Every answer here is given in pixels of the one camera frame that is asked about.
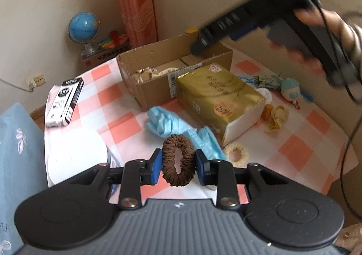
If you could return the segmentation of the person's right hand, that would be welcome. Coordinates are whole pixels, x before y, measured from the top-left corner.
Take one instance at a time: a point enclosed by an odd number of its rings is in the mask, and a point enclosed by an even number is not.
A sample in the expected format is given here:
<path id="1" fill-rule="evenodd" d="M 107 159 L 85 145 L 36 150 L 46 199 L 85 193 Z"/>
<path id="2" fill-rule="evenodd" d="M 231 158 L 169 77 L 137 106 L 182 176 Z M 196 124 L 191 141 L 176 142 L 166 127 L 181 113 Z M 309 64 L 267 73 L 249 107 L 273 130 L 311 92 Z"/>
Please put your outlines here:
<path id="1" fill-rule="evenodd" d="M 274 47 L 285 48 L 290 58 L 331 85 L 361 78 L 360 25 L 318 8 L 295 10 L 293 16 L 301 23 L 296 30 L 283 21 L 269 31 Z"/>

